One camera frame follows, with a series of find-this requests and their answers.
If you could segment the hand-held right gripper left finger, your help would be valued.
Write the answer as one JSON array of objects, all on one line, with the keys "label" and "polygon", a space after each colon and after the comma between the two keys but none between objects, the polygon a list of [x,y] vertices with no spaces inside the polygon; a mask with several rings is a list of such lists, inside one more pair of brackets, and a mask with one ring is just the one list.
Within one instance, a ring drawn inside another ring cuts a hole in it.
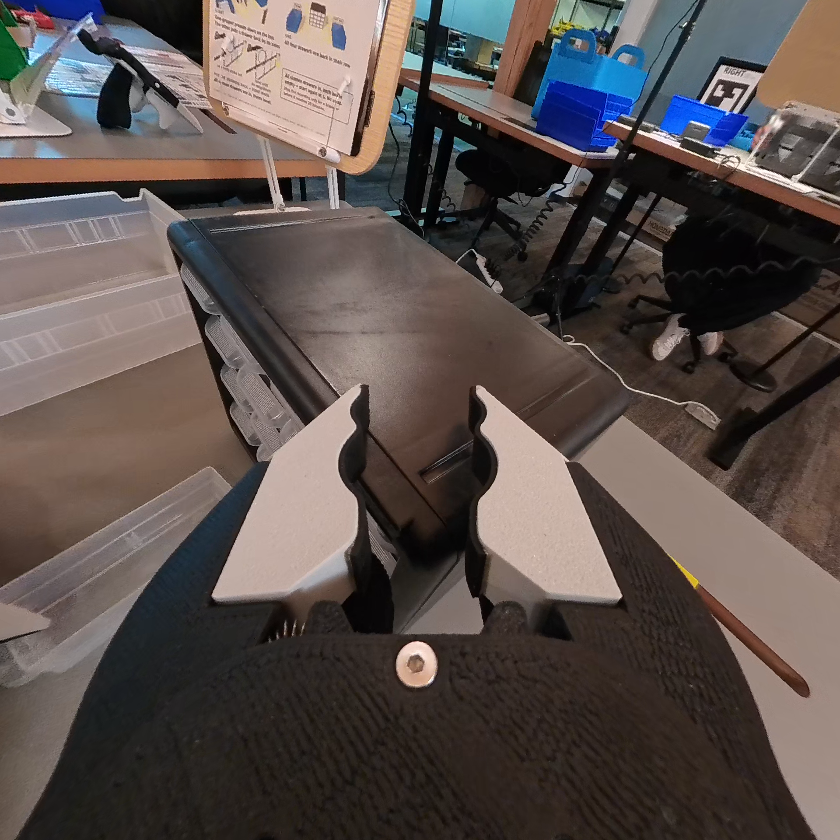
[{"label": "hand-held right gripper left finger", "polygon": [[314,631],[316,604],[363,634],[390,634],[390,579],[371,546],[360,481],[368,385],[351,387],[275,454],[212,591],[216,606],[269,605],[281,636]]}]

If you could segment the wooden post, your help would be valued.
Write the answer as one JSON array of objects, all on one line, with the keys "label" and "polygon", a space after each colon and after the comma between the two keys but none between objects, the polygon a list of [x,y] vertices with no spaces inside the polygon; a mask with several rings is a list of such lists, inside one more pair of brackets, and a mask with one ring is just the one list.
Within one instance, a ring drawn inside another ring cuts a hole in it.
[{"label": "wooden post", "polygon": [[516,1],[500,65],[493,82],[494,92],[512,98],[528,64],[535,43],[542,43],[549,32],[557,1]]}]

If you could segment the large clear plastic tray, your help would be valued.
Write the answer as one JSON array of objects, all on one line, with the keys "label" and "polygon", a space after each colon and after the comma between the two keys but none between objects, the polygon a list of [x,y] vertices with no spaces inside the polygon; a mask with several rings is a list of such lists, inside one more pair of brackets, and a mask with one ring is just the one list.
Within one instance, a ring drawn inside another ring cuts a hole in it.
[{"label": "large clear plastic tray", "polygon": [[1,415],[199,343],[159,197],[1,205]]}]

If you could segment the grey desk with wooden edge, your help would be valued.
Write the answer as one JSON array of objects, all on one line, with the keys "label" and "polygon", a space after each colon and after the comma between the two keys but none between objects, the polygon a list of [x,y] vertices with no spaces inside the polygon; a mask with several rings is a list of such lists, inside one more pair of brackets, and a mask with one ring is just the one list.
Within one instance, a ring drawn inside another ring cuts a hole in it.
[{"label": "grey desk with wooden edge", "polygon": [[2,138],[3,186],[111,182],[208,182],[263,179],[266,170],[254,134],[210,111],[191,108],[203,133],[182,119],[163,131],[152,108],[133,117],[129,131],[98,125],[94,98],[45,91],[38,106],[70,128],[45,138]]}]

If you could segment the wooden edged desk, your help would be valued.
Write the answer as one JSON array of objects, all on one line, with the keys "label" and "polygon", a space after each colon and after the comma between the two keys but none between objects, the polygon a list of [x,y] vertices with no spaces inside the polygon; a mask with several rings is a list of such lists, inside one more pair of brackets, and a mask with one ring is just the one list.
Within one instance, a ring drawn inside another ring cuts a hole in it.
[{"label": "wooden edged desk", "polygon": [[[761,206],[736,198],[720,199],[719,202],[723,204],[723,213],[731,207],[737,215],[735,223],[742,228],[757,229],[759,233],[776,229],[775,247],[786,249],[799,260],[811,262],[821,270],[838,274],[838,237],[829,245],[827,238],[796,233],[794,222],[781,222],[782,213],[798,213],[837,228],[837,195],[804,184],[798,175],[791,178],[766,170],[742,150],[726,148],[711,158],[688,150],[659,130],[636,133],[634,128],[622,122],[608,122],[605,127],[608,134],[622,142],[624,151],[635,154],[632,163],[640,179],[651,180],[659,171],[677,165],[687,172],[707,175],[728,188],[756,195],[763,202]],[[762,411],[743,408],[722,425],[708,453],[709,460],[720,469],[730,469],[753,436],[837,381],[838,377],[839,359],[833,358],[778,395]]]}]

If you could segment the black metal column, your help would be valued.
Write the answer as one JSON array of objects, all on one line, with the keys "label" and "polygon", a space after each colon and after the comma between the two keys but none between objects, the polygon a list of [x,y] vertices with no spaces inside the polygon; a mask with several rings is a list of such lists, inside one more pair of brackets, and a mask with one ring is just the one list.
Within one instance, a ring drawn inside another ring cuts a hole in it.
[{"label": "black metal column", "polygon": [[434,57],[438,41],[440,18],[444,1],[432,1],[425,27],[423,61],[419,86],[416,92],[416,109],[413,137],[407,159],[406,180],[401,208],[401,223],[416,235],[425,237],[421,225],[421,210],[427,182],[427,166],[434,143],[434,123],[429,116],[429,88],[432,83]]}]

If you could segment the white metal stand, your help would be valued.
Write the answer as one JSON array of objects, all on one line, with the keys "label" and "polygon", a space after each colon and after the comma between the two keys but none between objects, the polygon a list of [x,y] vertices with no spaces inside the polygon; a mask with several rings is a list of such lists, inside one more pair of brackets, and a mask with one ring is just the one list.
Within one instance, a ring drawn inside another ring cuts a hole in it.
[{"label": "white metal stand", "polygon": [[72,134],[69,126],[47,112],[17,103],[11,93],[1,86],[1,140],[66,137]]}]

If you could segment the rows of clear cabinet drawers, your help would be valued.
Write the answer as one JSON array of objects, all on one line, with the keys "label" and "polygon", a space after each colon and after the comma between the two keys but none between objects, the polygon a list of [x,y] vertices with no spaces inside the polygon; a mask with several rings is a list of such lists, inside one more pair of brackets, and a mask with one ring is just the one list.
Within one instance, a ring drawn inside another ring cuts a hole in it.
[{"label": "rows of clear cabinet drawers", "polygon": [[207,315],[203,331],[223,362],[220,381],[233,399],[229,413],[234,425],[256,450],[256,459],[270,461],[303,424],[199,280],[186,265],[181,266],[180,274],[185,288]]}]

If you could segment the green box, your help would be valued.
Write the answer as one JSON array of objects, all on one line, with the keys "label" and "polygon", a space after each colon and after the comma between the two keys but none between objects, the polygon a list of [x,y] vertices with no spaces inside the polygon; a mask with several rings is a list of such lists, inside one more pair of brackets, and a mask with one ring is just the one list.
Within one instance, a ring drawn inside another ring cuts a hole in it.
[{"label": "green box", "polygon": [[18,23],[16,17],[1,2],[1,78],[12,79],[28,64],[28,47],[32,35],[29,28]]}]

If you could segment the stack of blue bins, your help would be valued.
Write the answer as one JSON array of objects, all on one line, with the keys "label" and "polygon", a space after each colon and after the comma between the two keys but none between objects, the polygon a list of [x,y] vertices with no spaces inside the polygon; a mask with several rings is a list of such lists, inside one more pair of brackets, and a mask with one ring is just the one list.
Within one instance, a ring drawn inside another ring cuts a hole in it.
[{"label": "stack of blue bins", "polygon": [[581,152],[605,152],[617,143],[604,132],[605,124],[630,113],[634,104],[633,99],[609,91],[552,80],[535,130]]}]

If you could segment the black drawer cabinet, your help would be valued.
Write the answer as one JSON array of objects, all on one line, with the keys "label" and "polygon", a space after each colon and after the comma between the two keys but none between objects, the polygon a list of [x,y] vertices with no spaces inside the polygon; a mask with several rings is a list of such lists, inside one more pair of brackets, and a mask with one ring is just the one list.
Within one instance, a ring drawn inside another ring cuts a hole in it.
[{"label": "black drawer cabinet", "polygon": [[377,208],[206,217],[167,237],[299,422],[369,386],[360,483],[397,555],[395,629],[463,549],[473,386],[568,459],[628,407],[614,375]]}]

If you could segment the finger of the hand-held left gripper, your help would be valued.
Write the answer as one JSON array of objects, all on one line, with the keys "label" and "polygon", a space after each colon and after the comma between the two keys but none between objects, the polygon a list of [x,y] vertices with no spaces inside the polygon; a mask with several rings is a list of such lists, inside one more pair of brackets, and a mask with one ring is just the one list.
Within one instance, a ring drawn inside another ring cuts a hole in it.
[{"label": "finger of the hand-held left gripper", "polygon": [[13,641],[43,632],[49,625],[47,617],[16,605],[1,604],[1,641]]}]

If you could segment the clear acrylic box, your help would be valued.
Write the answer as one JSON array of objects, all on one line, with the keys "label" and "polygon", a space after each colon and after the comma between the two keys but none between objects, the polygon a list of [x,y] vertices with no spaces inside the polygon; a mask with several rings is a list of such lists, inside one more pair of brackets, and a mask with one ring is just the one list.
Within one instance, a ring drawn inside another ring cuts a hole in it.
[{"label": "clear acrylic box", "polygon": [[751,165],[784,178],[839,194],[839,114],[788,101],[756,132]]}]

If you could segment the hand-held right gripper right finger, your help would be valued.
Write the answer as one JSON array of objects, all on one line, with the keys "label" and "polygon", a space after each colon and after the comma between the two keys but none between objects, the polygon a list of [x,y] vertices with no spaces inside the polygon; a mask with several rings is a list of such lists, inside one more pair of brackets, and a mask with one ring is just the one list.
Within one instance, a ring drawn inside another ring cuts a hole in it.
[{"label": "hand-held right gripper right finger", "polygon": [[559,604],[618,606],[623,595],[569,461],[485,387],[469,393],[470,467],[465,577],[487,604],[519,604],[544,624]]}]

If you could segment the cardboard box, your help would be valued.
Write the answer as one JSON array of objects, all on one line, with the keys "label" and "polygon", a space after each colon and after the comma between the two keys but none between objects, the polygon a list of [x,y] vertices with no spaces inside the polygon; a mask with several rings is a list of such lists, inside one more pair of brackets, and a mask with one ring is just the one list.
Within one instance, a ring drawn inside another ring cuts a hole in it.
[{"label": "cardboard box", "polygon": [[657,205],[650,215],[646,216],[648,209],[649,207],[634,209],[628,214],[626,221],[631,231],[634,231],[641,224],[640,232],[662,245],[670,240],[682,215],[681,213],[673,213],[672,208]]}]

